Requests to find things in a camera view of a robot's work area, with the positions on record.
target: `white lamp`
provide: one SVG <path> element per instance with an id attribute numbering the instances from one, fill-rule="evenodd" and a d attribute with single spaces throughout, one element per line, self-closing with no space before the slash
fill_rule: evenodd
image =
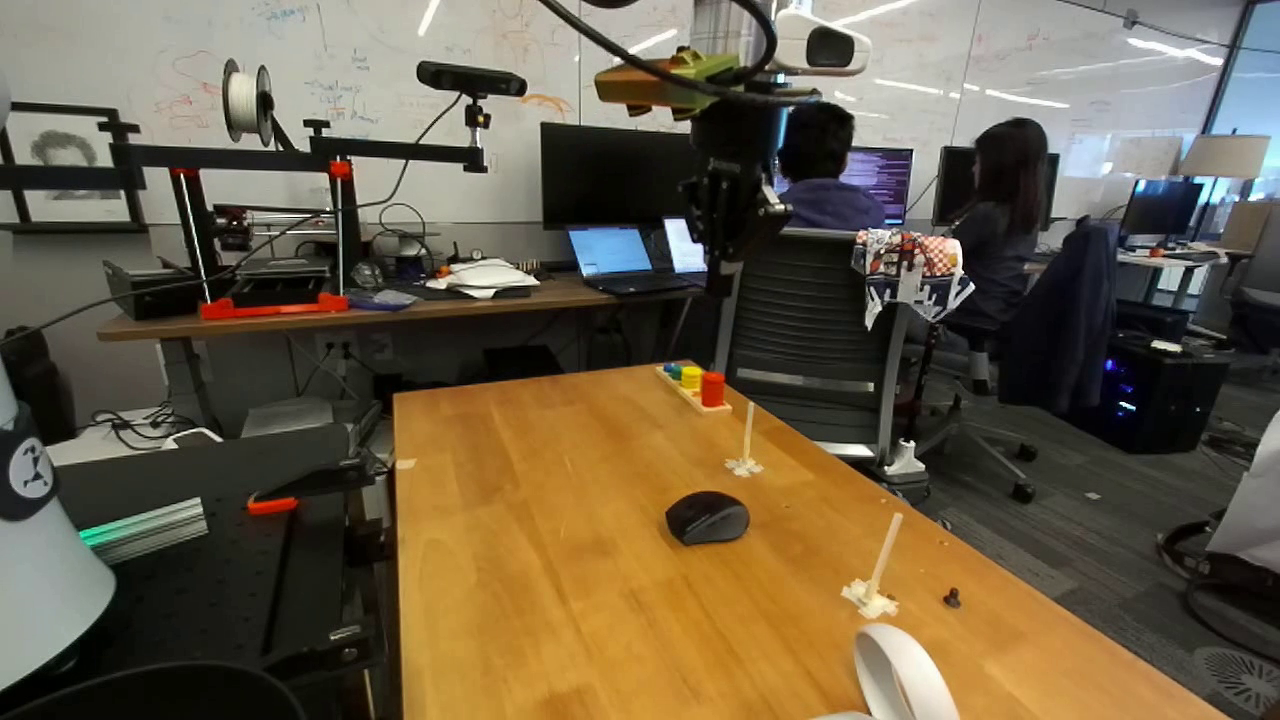
<path id="1" fill-rule="evenodd" d="M 1215 180 L 1256 180 L 1267 143 L 1267 136 L 1197 136 L 1190 152 L 1178 161 L 1178 177 L 1210 177 L 1207 201 L 1197 218 L 1197 238 L 1204 232 L 1204 219 L 1215 212 Z"/>
<path id="2" fill-rule="evenodd" d="M 0 693 L 73 649 L 112 603 L 112 570 L 79 545 L 52 497 L 52 463 L 17 424 L 17 398 L 0 365 Z"/>

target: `dark hair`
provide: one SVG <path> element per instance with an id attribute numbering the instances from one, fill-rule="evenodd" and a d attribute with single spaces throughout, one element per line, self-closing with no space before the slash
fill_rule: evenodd
<path id="1" fill-rule="evenodd" d="M 974 201 L 1008 209 L 1008 232 L 1022 238 L 1043 218 L 1046 136 L 1035 121 L 1011 116 L 974 136 Z"/>
<path id="2" fill-rule="evenodd" d="M 840 104 L 796 104 L 786 116 L 786 136 L 780 172 L 786 180 L 840 177 L 852 149 L 852 116 Z"/>

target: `filament spool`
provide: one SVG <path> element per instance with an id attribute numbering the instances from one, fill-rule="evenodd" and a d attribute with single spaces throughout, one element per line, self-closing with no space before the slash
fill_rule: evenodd
<path id="1" fill-rule="evenodd" d="M 276 97 L 270 97 L 270 78 L 261 64 L 257 74 L 241 74 L 237 59 L 223 64 L 223 123 L 229 136 L 241 143 L 241 132 L 251 132 L 265 140 L 265 149 L 270 149 L 276 132 L 270 132 L 270 116 L 276 116 Z"/>

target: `tape roll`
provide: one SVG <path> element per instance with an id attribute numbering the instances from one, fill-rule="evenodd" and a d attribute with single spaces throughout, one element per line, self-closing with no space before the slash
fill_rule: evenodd
<path id="1" fill-rule="evenodd" d="M 852 668 L 873 720 L 960 720 L 944 673 L 903 628 L 869 623 L 856 631 Z"/>

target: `bag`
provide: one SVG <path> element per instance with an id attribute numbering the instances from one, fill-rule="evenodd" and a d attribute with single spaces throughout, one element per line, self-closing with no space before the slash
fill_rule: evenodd
<path id="1" fill-rule="evenodd" d="M 1280 660 L 1280 414 L 1225 512 L 1155 542 L 1187 582 L 1182 607 L 1215 636 Z"/>
<path id="2" fill-rule="evenodd" d="M 62 372 L 48 358 L 48 340 L 37 328 L 8 328 L 3 340 L 3 372 L 11 398 L 31 409 L 37 435 L 42 446 L 77 435 L 77 406 Z"/>

